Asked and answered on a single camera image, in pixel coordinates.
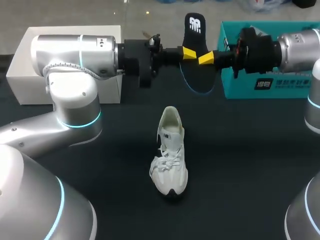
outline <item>shoe logo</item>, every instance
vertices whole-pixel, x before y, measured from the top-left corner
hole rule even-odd
[[[171,137],[170,137],[169,134],[166,134],[166,133],[165,133],[165,134],[163,134],[163,136],[164,136],[166,139],[169,139],[169,140],[171,139]]]
[[[193,30],[199,34],[201,33],[201,24],[200,24],[199,19],[194,19],[193,17],[190,17],[189,23],[190,23],[191,30]]]

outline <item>black insole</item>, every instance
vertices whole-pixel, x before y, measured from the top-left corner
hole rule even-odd
[[[184,47],[196,52],[197,58],[207,54],[206,20],[199,13],[188,13],[184,19]],[[198,60],[184,61],[181,71],[188,86],[200,93],[209,93],[214,86],[217,71],[212,65],[199,65]]]

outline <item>printed logo on box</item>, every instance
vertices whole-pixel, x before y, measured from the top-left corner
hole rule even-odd
[[[259,78],[255,83],[254,90],[269,90],[273,81],[273,78]]]
[[[282,80],[276,81],[276,89],[309,89],[311,81],[309,79],[303,80]]]

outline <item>wire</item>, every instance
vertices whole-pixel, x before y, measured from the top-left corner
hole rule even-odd
[[[182,71],[182,68],[181,68],[181,64],[180,64],[180,63],[179,63],[179,66],[180,66],[180,71],[181,71],[181,74],[182,74],[182,77],[183,77],[183,79],[184,79],[185,84],[188,86],[188,88],[189,88],[194,94],[197,94],[197,95],[200,95],[200,96],[203,96],[203,97],[208,96],[209,94],[211,94],[211,92],[214,90],[214,87],[215,87],[214,85],[213,85],[212,88],[211,88],[209,91],[207,91],[207,92],[198,92],[198,91],[194,90],[194,89],[188,84],[188,82],[187,82],[187,80],[186,80],[186,78],[185,78],[184,72]]]
[[[93,71],[91,71],[85,67],[81,67],[80,65],[77,65],[74,63],[60,62],[60,63],[53,63],[50,65],[47,65],[43,68],[42,75],[45,78],[47,85],[49,85],[49,74],[52,73],[51,70],[53,68],[58,68],[58,67],[66,67],[66,68],[71,68],[71,69],[75,69],[75,70],[80,70],[81,72],[89,74],[91,77],[93,77],[94,79],[97,79],[99,81],[104,81],[104,80],[110,79],[110,77],[101,77],[101,76],[95,74]],[[124,73],[123,71],[119,71],[116,73],[116,76],[122,75],[123,73]]]

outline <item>floor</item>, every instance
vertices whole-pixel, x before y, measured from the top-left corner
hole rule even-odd
[[[309,9],[287,3],[263,14],[242,10],[237,0],[172,4],[156,0],[1,0],[0,54],[14,53],[27,28],[37,26],[121,25],[123,38],[144,38],[143,31],[159,33],[165,47],[175,47],[182,42],[184,17],[190,12],[205,16],[207,46],[214,48],[221,21],[318,21],[319,9],[320,1]]]

